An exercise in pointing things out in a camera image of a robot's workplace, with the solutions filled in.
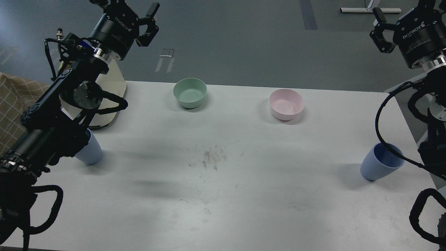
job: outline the cup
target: cup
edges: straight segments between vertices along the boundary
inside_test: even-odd
[[[75,157],[87,165],[94,165],[102,159],[103,153],[98,140],[90,129],[87,129],[87,133],[90,135],[88,144],[84,146]]]
[[[396,146],[389,146],[400,153],[402,152]],[[361,175],[367,180],[381,179],[404,164],[404,160],[396,157],[388,151],[382,143],[376,144],[365,157],[361,164]]]

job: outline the plaid fabric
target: plaid fabric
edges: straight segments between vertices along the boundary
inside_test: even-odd
[[[45,83],[0,72],[0,155],[25,132],[20,116],[48,87]]]

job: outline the floor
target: floor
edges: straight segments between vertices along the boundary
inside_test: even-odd
[[[408,69],[398,49],[378,51],[369,37],[372,14],[339,10],[361,8],[363,0],[159,2],[158,35],[148,48],[134,44],[118,62],[126,80],[195,77],[218,85],[383,92],[422,73]],[[386,14],[395,23],[417,3],[383,0],[379,7],[401,8],[401,14]],[[151,3],[127,4],[143,16]],[[0,1],[0,71],[50,83],[43,39],[54,38],[57,28],[87,37],[101,15],[88,1]],[[390,40],[392,33],[385,37]],[[173,57],[160,58],[163,49],[174,49]],[[57,56],[55,47],[51,54]],[[407,90],[397,101],[417,142],[426,126],[406,108],[413,93]],[[426,109],[427,101],[420,108]],[[435,184],[446,185],[436,179]]]

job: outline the table surface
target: table surface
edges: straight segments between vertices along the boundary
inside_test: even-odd
[[[57,184],[64,202],[30,247],[54,250],[287,251],[438,250],[409,224],[428,172],[405,163],[371,182],[359,167],[378,139],[376,112],[387,94],[295,89],[300,117],[277,120],[277,88],[208,85],[206,102],[184,109],[173,83],[128,82],[129,107],[95,131],[96,165],[63,158],[37,185]],[[394,99],[384,138],[420,161]],[[39,195],[34,226],[55,195]],[[434,201],[421,226],[436,234]],[[16,230],[5,246],[21,247]]]

